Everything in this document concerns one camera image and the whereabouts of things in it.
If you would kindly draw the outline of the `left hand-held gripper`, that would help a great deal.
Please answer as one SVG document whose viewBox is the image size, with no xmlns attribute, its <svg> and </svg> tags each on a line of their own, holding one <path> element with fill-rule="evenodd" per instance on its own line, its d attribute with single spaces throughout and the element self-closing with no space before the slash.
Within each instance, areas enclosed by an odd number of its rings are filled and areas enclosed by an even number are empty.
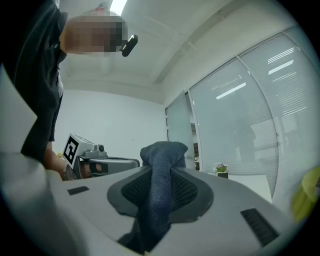
<svg viewBox="0 0 320 256">
<path fill-rule="evenodd" d="M 75 180 L 116 174 L 140 166 L 137 159 L 108 156 L 102 144 L 72 133 L 68 136 L 62 156 Z"/>
</svg>

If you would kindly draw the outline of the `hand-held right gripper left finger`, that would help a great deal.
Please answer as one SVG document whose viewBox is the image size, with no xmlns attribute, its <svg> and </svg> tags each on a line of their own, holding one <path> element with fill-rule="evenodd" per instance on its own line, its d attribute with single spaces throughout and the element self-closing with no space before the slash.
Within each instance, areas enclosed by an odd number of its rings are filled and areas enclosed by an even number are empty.
<svg viewBox="0 0 320 256">
<path fill-rule="evenodd" d="M 116 183 L 107 191 L 108 202 L 120 215 L 136 216 L 148 199 L 152 168 L 146 166 Z"/>
</svg>

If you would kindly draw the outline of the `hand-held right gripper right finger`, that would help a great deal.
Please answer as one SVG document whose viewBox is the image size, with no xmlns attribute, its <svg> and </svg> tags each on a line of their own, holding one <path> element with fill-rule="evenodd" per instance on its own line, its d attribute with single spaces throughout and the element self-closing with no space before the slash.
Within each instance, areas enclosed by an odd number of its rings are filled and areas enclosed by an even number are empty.
<svg viewBox="0 0 320 256">
<path fill-rule="evenodd" d="M 171 223 L 191 223 L 200 219 L 212 206 L 214 193 L 211 187 L 201 179 L 185 170 L 172 168 Z"/>
</svg>

